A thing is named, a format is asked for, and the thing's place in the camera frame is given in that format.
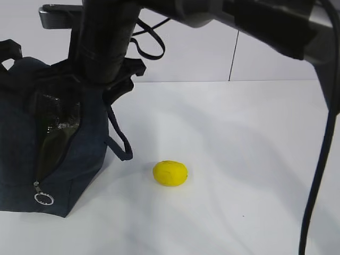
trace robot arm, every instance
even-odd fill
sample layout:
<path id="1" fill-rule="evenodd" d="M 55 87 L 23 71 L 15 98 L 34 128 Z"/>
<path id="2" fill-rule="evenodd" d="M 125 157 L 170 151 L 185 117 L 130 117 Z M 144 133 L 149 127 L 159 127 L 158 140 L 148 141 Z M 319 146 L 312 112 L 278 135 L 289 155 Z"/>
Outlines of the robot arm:
<path id="1" fill-rule="evenodd" d="M 285 56 L 310 62 L 330 106 L 336 55 L 334 32 L 327 13 L 315 0 L 139 1 L 145 7 L 191 27 L 218 20 L 261 40 Z"/>

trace white table surface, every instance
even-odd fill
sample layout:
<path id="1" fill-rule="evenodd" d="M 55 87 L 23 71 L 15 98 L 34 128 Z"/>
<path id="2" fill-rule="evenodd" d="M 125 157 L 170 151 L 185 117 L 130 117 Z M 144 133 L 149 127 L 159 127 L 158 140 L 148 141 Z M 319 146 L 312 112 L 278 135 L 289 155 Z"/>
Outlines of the white table surface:
<path id="1" fill-rule="evenodd" d="M 298 253 L 327 116 L 317 82 L 138 83 L 114 109 L 134 160 L 108 152 L 67 219 L 1 212 L 1 254 Z M 334 141 L 307 255 L 340 250 L 339 128 Z M 153 180 L 168 159 L 184 185 Z"/>

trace black pole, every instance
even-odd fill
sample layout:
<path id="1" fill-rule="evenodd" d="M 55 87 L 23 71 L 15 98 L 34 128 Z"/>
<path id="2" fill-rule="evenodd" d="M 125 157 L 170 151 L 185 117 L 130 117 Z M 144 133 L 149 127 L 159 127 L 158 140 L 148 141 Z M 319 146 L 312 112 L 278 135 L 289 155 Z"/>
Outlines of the black pole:
<path id="1" fill-rule="evenodd" d="M 84 0 L 74 67 L 94 83 L 115 80 L 141 6 L 134 1 Z"/>

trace bag handle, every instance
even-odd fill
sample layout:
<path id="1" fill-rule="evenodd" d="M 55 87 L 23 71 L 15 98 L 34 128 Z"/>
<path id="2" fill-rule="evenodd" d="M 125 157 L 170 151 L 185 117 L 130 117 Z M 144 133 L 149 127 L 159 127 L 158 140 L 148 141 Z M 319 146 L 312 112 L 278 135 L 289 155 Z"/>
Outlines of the bag handle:
<path id="1" fill-rule="evenodd" d="M 107 136 L 107 138 L 105 140 L 105 144 L 107 144 L 110 147 L 110 149 L 113 151 L 113 153 L 121 161 L 131 160 L 133 158 L 133 153 L 132 153 L 131 145 L 130 145 L 128 139 L 126 138 L 126 136 L 123 134 L 123 132 L 119 128 L 116 116 L 115 116 L 115 114 L 114 114 L 114 112 L 113 112 L 113 110 L 111 108 L 111 105 L 107 105 L 106 109 L 107 109 L 108 119 L 110 120 L 114 130 L 116 131 L 116 133 L 118 134 L 118 136 L 122 139 L 122 141 L 124 143 L 125 151 L 109 135 Z"/>

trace white wall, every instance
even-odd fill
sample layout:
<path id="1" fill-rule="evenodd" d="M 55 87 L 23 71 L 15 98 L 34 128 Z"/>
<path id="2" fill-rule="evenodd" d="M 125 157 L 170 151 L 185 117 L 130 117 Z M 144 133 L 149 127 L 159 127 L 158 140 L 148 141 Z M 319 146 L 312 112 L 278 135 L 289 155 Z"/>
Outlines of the white wall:
<path id="1" fill-rule="evenodd" d="M 281 55 L 268 45 L 240 33 L 232 81 L 314 80 L 311 64 Z"/>
<path id="2" fill-rule="evenodd" d="M 143 10 L 141 18 L 157 24 L 163 16 Z M 176 21 L 157 30 L 167 47 L 164 58 L 145 60 L 147 73 L 136 81 L 226 81 L 229 77 L 237 31 L 217 21 L 199 29 L 192 29 Z M 146 34 L 137 37 L 141 47 L 158 55 L 161 50 Z M 138 57 L 131 44 L 129 57 Z"/>
<path id="3" fill-rule="evenodd" d="M 33 56 L 47 64 L 67 58 L 70 31 L 42 28 L 38 8 L 46 3 L 81 4 L 81 0 L 2 0 L 0 40 L 13 39 L 22 45 L 24 56 Z M 147 10 L 141 18 L 154 25 L 164 17 Z M 148 70 L 136 81 L 225 81 L 229 76 L 236 41 L 236 30 L 218 22 L 192 29 L 171 21 L 157 30 L 167 52 L 160 61 L 145 60 Z M 158 54 L 157 43 L 149 36 L 139 36 L 141 47 Z M 139 57 L 131 44 L 128 57 Z"/>

